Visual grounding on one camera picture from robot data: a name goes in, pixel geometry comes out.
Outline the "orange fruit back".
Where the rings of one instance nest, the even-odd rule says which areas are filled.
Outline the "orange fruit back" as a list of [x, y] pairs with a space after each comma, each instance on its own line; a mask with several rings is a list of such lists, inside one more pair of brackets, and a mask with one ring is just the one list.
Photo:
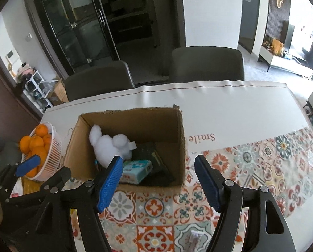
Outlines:
[[36, 128], [35, 128], [35, 134], [41, 138], [43, 138], [44, 136], [48, 135], [49, 130], [48, 127], [45, 124], [39, 124]]

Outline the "floor cardboard box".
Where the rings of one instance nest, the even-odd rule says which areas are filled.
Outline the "floor cardboard box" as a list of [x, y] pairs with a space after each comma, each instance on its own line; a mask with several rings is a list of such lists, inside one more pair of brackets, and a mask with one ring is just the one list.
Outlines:
[[53, 106], [58, 106], [69, 101], [62, 79], [55, 83], [54, 88], [48, 94], [48, 99]]

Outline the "wall intercom panel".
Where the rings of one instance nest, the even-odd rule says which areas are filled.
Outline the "wall intercom panel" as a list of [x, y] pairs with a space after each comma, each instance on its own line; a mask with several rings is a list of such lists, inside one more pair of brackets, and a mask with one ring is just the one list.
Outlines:
[[9, 64], [13, 65], [19, 60], [19, 55], [15, 50], [11, 50], [9, 53], [6, 55], [6, 59], [9, 62]]

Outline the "black glass door cabinet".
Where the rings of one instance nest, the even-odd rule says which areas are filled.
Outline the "black glass door cabinet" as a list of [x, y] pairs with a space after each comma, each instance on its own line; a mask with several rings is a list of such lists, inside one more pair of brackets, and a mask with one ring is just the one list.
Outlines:
[[184, 45], [183, 0], [25, 0], [60, 77], [123, 60], [136, 83], [165, 79]]

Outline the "dark chair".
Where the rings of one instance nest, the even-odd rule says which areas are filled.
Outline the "dark chair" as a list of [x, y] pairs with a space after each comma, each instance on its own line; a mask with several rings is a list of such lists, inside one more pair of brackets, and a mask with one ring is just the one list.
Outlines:
[[70, 102], [135, 87], [128, 64], [122, 60], [73, 74], [64, 81], [64, 86]]
[[244, 60], [237, 49], [217, 46], [180, 47], [172, 52], [169, 80], [244, 81]]

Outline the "white tv console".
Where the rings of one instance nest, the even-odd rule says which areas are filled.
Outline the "white tv console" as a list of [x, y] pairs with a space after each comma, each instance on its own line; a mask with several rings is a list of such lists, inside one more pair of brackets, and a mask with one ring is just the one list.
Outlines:
[[277, 69], [287, 71], [308, 79], [311, 79], [313, 76], [313, 70], [311, 68], [303, 66], [294, 59], [286, 59], [280, 56], [276, 56], [267, 50], [264, 46], [260, 47], [258, 61], [266, 62], [268, 66], [268, 69], [266, 70], [267, 72], [269, 72], [271, 69]]

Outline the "orange fruit right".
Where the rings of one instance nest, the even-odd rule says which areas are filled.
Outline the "orange fruit right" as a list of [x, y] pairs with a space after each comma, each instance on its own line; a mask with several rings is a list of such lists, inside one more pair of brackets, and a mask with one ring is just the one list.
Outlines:
[[44, 147], [47, 145], [51, 145], [52, 142], [52, 135], [51, 134], [46, 134], [42, 137], [42, 141], [44, 143]]

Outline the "orange fruit left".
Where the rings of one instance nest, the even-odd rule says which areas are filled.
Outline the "orange fruit left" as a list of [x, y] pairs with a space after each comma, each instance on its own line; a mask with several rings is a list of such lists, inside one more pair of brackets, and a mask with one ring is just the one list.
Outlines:
[[31, 140], [31, 137], [26, 135], [26, 136], [23, 136], [19, 142], [19, 148], [21, 152], [25, 155], [27, 155], [30, 151], [30, 148], [29, 148], [30, 140]]

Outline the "woven yellow placemat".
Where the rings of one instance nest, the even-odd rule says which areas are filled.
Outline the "woven yellow placemat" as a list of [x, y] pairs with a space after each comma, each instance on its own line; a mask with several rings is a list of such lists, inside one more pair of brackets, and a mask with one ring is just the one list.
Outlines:
[[21, 181], [23, 187], [23, 195], [38, 192], [42, 185], [42, 182], [29, 180], [26, 177], [22, 177]]

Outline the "patterned tile table runner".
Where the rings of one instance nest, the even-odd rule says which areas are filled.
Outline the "patterned tile table runner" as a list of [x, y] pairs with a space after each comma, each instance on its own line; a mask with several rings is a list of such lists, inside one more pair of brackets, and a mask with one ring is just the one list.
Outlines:
[[[288, 223], [298, 251], [313, 242], [313, 130], [303, 128], [266, 140], [205, 151], [204, 157], [223, 178], [240, 187], [267, 187]], [[222, 182], [195, 173], [187, 160], [187, 180], [179, 192], [114, 194], [100, 215], [114, 251], [185, 251], [191, 234], [203, 251], [223, 207]]]

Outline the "teal tissue pack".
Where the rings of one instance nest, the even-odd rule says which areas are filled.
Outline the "teal tissue pack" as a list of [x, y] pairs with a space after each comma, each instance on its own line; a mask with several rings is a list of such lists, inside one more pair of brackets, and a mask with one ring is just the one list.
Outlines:
[[149, 160], [126, 161], [120, 183], [138, 185], [153, 169]]

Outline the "dark chair right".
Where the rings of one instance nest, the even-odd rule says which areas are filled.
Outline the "dark chair right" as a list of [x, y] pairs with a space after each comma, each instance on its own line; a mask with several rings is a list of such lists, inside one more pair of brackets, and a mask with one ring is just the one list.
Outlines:
[[244, 60], [237, 49], [217, 46], [180, 47], [172, 52], [169, 80], [244, 81]]

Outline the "white fruit basket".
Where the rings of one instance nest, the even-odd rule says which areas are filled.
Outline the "white fruit basket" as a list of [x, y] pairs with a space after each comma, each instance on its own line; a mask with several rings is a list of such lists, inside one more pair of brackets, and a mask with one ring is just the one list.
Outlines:
[[[62, 157], [62, 144], [59, 135], [57, 134], [55, 127], [49, 123], [44, 122], [48, 127], [49, 134], [52, 135], [51, 145], [46, 147], [36, 147], [33, 151], [29, 151], [27, 155], [22, 153], [21, 161], [24, 162], [33, 155], [38, 155], [41, 158], [41, 163], [38, 166], [38, 174], [35, 177], [26, 178], [34, 181], [44, 182], [53, 176], [60, 167]], [[30, 137], [35, 136], [35, 129], [29, 134]]]

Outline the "orange fruit front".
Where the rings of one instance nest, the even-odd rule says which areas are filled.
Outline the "orange fruit front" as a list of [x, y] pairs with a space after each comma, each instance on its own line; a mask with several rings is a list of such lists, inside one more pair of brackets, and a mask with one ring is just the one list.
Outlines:
[[31, 151], [33, 151], [33, 149], [36, 147], [44, 147], [44, 145], [44, 140], [40, 136], [35, 135], [30, 138], [29, 149]]

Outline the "white plush bunny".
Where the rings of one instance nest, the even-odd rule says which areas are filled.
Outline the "white plush bunny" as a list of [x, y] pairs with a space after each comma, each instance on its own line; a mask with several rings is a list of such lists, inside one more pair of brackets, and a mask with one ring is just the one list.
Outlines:
[[113, 137], [102, 134], [98, 125], [93, 125], [89, 133], [89, 141], [94, 149], [96, 161], [107, 168], [115, 156], [123, 160], [132, 158], [132, 150], [137, 149], [135, 142], [131, 142], [126, 135], [117, 134]]

